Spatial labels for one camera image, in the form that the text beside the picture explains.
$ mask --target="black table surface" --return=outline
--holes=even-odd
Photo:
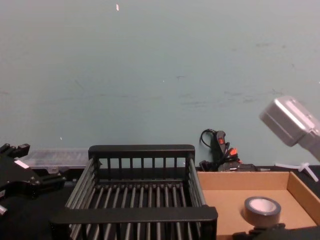
[[[283,172],[282,167],[265,167]],[[320,165],[310,166],[320,178]],[[293,170],[296,175],[320,198],[320,182],[315,182],[305,172]],[[8,214],[0,217],[0,240],[51,240],[49,218],[67,202],[73,187],[41,195],[36,199],[11,197],[0,201]]]

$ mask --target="painted wall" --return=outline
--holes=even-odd
[[[260,120],[292,95],[320,119],[317,0],[0,1],[0,143],[193,144],[246,163],[317,161]]]

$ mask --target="cardboard box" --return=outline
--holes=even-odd
[[[218,212],[218,240],[253,229],[242,216],[245,199],[253,196],[277,201],[287,229],[320,225],[319,198],[292,172],[198,172],[198,177],[206,203]]]

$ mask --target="power cord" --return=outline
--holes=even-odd
[[[206,145],[208,148],[211,149],[211,146],[209,144],[207,144],[203,139],[203,136],[204,136],[205,133],[211,133],[212,135],[214,135],[216,133],[216,131],[213,130],[213,129],[208,128],[208,129],[204,130],[200,135],[200,142],[202,142],[204,145]]]

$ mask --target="roll of tape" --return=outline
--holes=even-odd
[[[268,228],[279,223],[281,206],[264,196],[252,196],[244,201],[244,218],[255,227]]]

